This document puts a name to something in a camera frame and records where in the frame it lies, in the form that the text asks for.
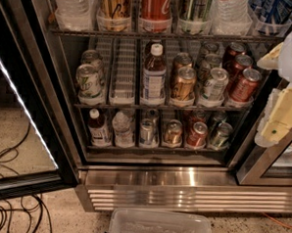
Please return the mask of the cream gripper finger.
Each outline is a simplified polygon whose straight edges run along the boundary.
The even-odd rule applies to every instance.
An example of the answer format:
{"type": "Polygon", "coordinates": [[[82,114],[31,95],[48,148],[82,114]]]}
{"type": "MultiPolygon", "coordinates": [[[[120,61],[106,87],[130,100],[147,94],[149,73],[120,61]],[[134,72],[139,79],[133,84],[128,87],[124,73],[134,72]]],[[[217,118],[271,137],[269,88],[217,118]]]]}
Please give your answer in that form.
{"type": "Polygon", "coordinates": [[[262,56],[257,61],[257,66],[266,70],[277,70],[278,69],[278,56],[280,55],[283,43],[280,42],[276,47],[271,49],[267,54],[262,56]]]}
{"type": "Polygon", "coordinates": [[[255,135],[260,147],[279,143],[292,128],[292,86],[282,90],[273,89],[268,97],[264,115],[255,135]]]}

